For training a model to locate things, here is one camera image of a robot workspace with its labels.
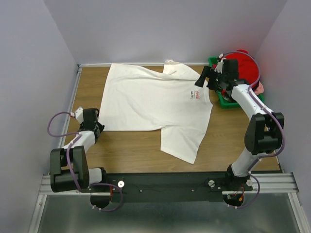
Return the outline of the white t shirt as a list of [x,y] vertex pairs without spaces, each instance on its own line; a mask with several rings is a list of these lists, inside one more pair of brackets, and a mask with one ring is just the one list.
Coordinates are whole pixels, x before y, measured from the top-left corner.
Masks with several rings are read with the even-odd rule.
[[104,86],[99,122],[107,131],[161,131],[160,149],[193,164],[205,137],[212,103],[199,74],[169,61],[162,72],[112,64]]

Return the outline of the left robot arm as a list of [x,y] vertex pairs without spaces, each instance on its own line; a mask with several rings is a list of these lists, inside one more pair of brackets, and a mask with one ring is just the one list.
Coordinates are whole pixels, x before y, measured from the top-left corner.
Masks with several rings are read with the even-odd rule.
[[[87,190],[92,186],[102,192],[107,188],[108,180],[104,168],[88,168],[86,152],[98,140],[104,125],[99,122],[99,109],[79,107],[75,112],[60,112],[49,121],[47,132],[50,136],[61,138],[74,135],[66,145],[50,152],[50,185],[54,193]],[[76,119],[80,124],[76,132],[56,135],[50,131],[54,118],[66,114]]]

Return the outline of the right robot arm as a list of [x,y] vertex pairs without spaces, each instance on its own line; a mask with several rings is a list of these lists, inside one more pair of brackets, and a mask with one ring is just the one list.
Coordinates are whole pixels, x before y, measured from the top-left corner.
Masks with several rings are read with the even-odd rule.
[[239,78],[238,61],[219,59],[216,67],[205,66],[195,82],[198,87],[214,91],[225,91],[244,110],[249,125],[244,136],[245,148],[238,159],[231,164],[224,177],[224,186],[235,190],[249,179],[257,163],[266,157],[274,157],[275,150],[284,148],[284,115],[269,109],[256,96],[252,86]]

